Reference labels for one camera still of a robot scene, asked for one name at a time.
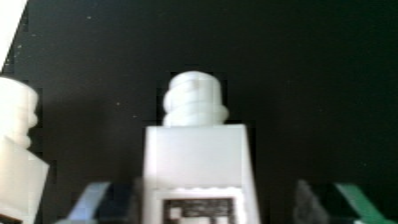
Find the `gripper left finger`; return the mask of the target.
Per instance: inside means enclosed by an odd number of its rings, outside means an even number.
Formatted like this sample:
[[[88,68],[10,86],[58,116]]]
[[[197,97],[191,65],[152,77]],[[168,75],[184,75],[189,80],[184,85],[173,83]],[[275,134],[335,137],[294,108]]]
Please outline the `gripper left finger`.
[[[136,224],[133,185],[90,183],[69,215],[54,224]]]

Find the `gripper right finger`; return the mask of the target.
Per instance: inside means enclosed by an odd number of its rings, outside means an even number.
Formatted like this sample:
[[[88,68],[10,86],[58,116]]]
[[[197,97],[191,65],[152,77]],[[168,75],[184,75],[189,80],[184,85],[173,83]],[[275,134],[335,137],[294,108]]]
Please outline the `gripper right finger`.
[[[390,224],[358,186],[296,181],[293,224]]]

